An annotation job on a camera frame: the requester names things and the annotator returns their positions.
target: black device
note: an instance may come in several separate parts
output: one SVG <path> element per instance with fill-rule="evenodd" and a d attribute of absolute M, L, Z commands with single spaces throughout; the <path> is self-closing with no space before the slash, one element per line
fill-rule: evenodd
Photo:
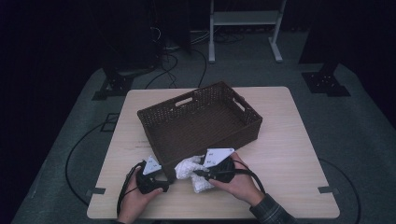
<path fill-rule="evenodd" d="M 120 213 L 121 210 L 121 204 L 122 200 L 127 195 L 128 193 L 139 189 L 142 194 L 147 194 L 152 192 L 155 189 L 158 188 L 163 188 L 163 192 L 166 192 L 169 190 L 169 182 L 168 181 L 160 181 L 156 180 L 155 176 L 161 171 L 158 170 L 156 172 L 143 175 L 143 171 L 145 170 L 146 167 L 146 161 L 141 161 L 139 162 L 136 166 L 134 166 L 131 171 L 128 173 L 128 175 L 125 177 L 125 181 L 122 185 L 122 190 L 120 192 L 119 200 L 117 202 L 117 215 Z M 131 189 L 129 191 L 126 191 L 128 189 L 129 181 L 131 180 L 132 175 L 134 174 L 136 168 L 140 166 L 140 170 L 136 174 L 136 185 L 137 187 L 134 189 Z"/>
<path fill-rule="evenodd" d="M 156 171 L 151 174 L 143 175 L 143 170 L 146 167 L 146 162 L 142 161 L 142 168 L 136 174 L 136 184 L 142 194 L 147 194 L 155 189 L 162 188 L 163 192 L 169 190 L 169 182 L 156 180 L 155 177 L 160 171 Z"/>
<path fill-rule="evenodd" d="M 215 179 L 223 183 L 230 183 L 235 176 L 235 165 L 231 157 L 227 157 L 224 161 L 216 166 L 207 168 L 209 171 L 196 170 L 198 176 L 203 176 L 205 180 Z"/>
<path fill-rule="evenodd" d="M 250 175 L 256 181 L 257 185 L 260 188 L 260 191 L 265 194 L 264 186 L 262 185 L 262 182 L 257 177 L 257 175 L 254 174 L 250 169 L 248 169 L 248 167 L 245 164 L 241 162 L 239 163 L 243 164 L 246 167 L 246 169 L 235 169 L 235 164 L 234 164 L 235 162 L 239 162 L 239 161 L 234 161 L 231 157 L 227 157 L 218 165 L 207 168 L 209 171 L 196 170 L 194 172 L 198 176 L 203 176 L 205 180 L 215 179 L 223 183 L 230 183 L 236 174 Z"/>

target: white shelf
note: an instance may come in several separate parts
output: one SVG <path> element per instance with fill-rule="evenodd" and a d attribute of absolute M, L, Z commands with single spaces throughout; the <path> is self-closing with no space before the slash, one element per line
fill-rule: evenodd
<path fill-rule="evenodd" d="M 276 24 L 278 11 L 214 12 L 214 25 L 264 25 Z"/>

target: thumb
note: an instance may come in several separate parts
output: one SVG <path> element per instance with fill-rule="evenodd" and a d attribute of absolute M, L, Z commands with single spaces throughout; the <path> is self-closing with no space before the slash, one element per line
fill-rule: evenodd
<path fill-rule="evenodd" d="M 151 201 L 152 199 L 154 199 L 155 197 L 157 197 L 159 194 L 161 194 L 163 192 L 162 188 L 158 188 L 153 190 L 152 192 L 147 194 L 148 199 Z"/>
<path fill-rule="evenodd" d="M 223 182 L 215 180 L 215 179 L 209 179 L 208 181 L 211 185 L 215 186 L 216 188 L 226 189 L 226 185 L 227 185 L 226 183 L 223 183 Z"/>

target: table top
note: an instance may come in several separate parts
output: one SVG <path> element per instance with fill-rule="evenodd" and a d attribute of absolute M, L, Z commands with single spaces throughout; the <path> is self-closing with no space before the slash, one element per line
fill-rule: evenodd
<path fill-rule="evenodd" d="M 233 89 L 263 117 L 258 139 L 237 149 L 237 153 L 259 177 L 265 191 L 295 217 L 338 217 L 340 211 L 332 193 L 318 190 L 329 184 L 289 89 Z M 192 89 L 128 92 L 96 183 L 98 189 L 106 191 L 92 195 L 88 217 L 116 218 L 117 199 L 126 174 L 150 155 L 155 157 L 137 111 L 188 91 Z M 191 180 L 186 179 L 176 180 L 140 218 L 254 218 L 248 209 L 248 204 L 219 189 L 194 193 Z"/>

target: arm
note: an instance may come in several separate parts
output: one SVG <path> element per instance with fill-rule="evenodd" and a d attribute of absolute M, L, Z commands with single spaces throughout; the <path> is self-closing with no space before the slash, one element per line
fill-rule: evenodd
<path fill-rule="evenodd" d="M 120 214 L 116 223 L 133 223 L 143 213 L 149 202 L 163 192 L 163 189 L 155 189 L 148 194 L 142 194 L 136 187 L 136 174 L 140 169 L 141 167 L 137 167 L 132 174 L 128 189 L 125 191 L 129 193 L 122 200 Z"/>
<path fill-rule="evenodd" d="M 235 161 L 235 169 L 248 168 L 238 154 L 233 153 L 230 157 Z M 295 218 L 287 213 L 269 194 L 264 194 L 257 189 L 249 175 L 236 174 L 230 183 L 222 183 L 214 179 L 209 179 L 209 182 L 213 186 L 231 193 L 235 198 L 250 204 L 250 212 L 260 223 L 297 223 Z"/>

